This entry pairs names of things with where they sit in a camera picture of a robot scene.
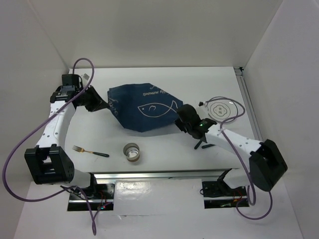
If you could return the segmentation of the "white plate green rim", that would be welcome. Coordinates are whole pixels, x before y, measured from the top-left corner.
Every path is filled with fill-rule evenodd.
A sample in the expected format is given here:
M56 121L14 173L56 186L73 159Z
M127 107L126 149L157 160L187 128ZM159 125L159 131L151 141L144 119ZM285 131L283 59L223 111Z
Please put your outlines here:
M213 97L204 102L208 115L218 123L232 123L243 113L242 107L233 100L226 97Z

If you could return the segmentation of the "blue fish placemat cloth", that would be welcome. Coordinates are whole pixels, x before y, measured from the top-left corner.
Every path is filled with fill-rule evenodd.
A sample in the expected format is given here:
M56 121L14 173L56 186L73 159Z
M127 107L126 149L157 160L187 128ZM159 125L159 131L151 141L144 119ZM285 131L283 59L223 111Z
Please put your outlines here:
M151 84L125 84L107 92L110 111L120 125L147 132L173 124L183 101Z

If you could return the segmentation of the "gold fork green handle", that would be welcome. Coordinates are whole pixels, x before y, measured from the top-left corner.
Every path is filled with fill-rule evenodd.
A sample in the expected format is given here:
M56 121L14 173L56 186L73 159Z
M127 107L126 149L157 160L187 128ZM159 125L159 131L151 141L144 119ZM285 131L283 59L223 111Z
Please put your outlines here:
M82 147L78 147L78 146L75 146L75 145L72 147L72 149L77 151L77 152L80 152L80 153L86 152L86 153L94 154L94 155L101 156L101 157L110 157L109 154L95 152L95 151L88 151L88 150L85 150Z

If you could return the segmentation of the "white and brown cup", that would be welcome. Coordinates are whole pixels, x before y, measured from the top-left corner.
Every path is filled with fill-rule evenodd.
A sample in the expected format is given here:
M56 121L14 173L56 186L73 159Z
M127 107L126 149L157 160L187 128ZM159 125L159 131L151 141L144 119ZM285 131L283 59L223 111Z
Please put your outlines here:
M129 162L137 162L140 158L140 148L136 143L128 143L123 148L123 154Z

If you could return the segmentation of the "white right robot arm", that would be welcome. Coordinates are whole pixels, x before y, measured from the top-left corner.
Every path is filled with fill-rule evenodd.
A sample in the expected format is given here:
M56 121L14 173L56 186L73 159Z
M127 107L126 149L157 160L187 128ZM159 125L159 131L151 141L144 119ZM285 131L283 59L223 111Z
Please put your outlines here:
M288 167L272 140L258 141L225 129L212 119L201 119L195 108L183 105L177 109L176 126L194 139L213 144L240 157L241 168L226 170L217 189L229 195L234 189L254 185L270 192Z

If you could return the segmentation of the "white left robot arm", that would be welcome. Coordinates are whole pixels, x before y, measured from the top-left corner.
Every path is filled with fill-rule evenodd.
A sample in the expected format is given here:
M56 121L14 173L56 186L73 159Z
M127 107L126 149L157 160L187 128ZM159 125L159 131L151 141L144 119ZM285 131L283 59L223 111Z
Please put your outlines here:
M78 186L82 195L92 199L98 194L96 178L75 168L65 152L65 140L77 107L84 106L87 111L95 112L109 106L92 86L82 94L80 91L74 85L57 88L50 97L51 120L36 146L25 151L24 158L36 184Z

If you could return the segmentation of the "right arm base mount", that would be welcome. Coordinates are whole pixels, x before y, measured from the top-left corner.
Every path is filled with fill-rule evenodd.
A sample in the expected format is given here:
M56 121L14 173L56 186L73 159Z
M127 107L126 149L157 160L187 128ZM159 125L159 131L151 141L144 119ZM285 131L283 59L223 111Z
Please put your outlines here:
M217 181L202 181L202 189L199 193L203 196L205 209L249 207L247 191L245 187L229 188L226 184Z

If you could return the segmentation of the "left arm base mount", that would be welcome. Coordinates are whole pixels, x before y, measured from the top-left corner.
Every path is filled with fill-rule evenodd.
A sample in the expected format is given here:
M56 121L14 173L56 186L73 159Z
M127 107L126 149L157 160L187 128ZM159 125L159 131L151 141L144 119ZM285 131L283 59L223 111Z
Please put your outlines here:
M95 189L83 189L91 206L91 210L96 212L112 211L114 209L115 183L107 182L96 184ZM88 211L88 206L84 195L79 189L71 189L69 192L68 212Z

